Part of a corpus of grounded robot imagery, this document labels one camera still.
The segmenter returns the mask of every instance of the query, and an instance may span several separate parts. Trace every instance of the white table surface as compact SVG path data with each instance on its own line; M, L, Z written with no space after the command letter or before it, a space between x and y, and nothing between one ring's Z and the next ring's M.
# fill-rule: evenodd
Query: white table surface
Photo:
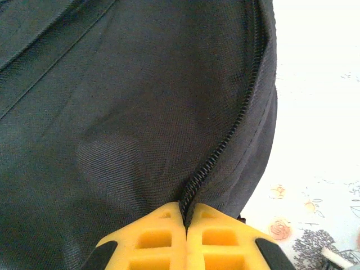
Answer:
M278 121L267 170L241 213L297 269L322 246L360 262L360 1L274 0Z

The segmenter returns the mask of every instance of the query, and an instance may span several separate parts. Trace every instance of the black fabric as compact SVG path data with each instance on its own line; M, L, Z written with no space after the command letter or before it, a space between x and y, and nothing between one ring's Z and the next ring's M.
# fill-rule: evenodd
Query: black fabric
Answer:
M6 83L48 52L8 63L39 31L71 25L62 14L75 1L48 2L0 8L0 268L79 269L102 237L179 200L235 121L254 61L248 0L115 1L14 97ZM77 19L91 3L79 2ZM275 131L275 21L271 1L259 4L268 44L249 109L193 201L233 217L263 174Z
M44 33L36 30L34 37L22 34L19 40L11 35L2 44L0 59L5 60L2 68L0 63L0 69L3 70L2 87L6 91L0 100L0 119L86 34L114 2L115 0L92 0L77 6L72 3L61 13L61 19L55 18ZM18 47L14 48L15 54L12 57L7 57L11 50L6 47L11 43ZM29 59L34 57L37 60L29 63Z

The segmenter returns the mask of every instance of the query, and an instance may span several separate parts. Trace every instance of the yellow plastic part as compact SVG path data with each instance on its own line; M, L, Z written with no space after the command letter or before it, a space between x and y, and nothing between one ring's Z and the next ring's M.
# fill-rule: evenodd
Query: yellow plastic part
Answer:
M177 202L104 237L97 247L115 240L106 270L185 270L186 233Z
M269 270L255 239L274 240L197 204L187 236L177 202L104 237L118 242L106 270Z

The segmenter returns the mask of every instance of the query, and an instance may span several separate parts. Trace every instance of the zipper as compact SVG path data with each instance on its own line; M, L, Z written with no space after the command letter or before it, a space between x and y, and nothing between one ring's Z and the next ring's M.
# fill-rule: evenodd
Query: zipper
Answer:
M207 176L215 167L219 157L225 150L230 139L234 135L235 131L241 124L244 116L248 110L250 99L254 92L254 86L257 79L259 66L262 60L263 52L267 44L266 31L263 26L262 14L259 7L258 0L252 1L253 18L254 18L254 56L251 66L251 75L249 80L249 86L247 87L245 99L241 104L240 111L237 115L235 122L232 124L230 130L226 133L225 137L219 143L217 148L213 150L208 159L203 163L202 167L188 180L185 185L182 196L179 200L179 208L185 222L189 207L199 191L201 185L205 182Z

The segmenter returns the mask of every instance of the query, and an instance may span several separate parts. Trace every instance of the floral pattern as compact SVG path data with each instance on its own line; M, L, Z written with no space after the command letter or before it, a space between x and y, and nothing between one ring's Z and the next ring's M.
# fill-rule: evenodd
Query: floral pattern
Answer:
M294 256L294 266L297 269L321 269L326 263L326 259L321 255L321 250L322 248L328 248L338 253L334 243L334 238L323 229L318 231L305 230L302 237L296 239L295 244L292 246L297 253Z
M318 210L318 208L319 208L318 203L321 203L321 202L322 202L321 199L308 200L307 202L305 202L304 205L309 213L313 213L313 214L318 215L319 217L324 218L324 215L322 214L322 212L320 210Z
M285 189L281 184L276 185L274 188L270 189L270 198L281 200L285 196Z
M269 235L278 241L289 238L291 235L290 223L285 218L276 218L269 225Z

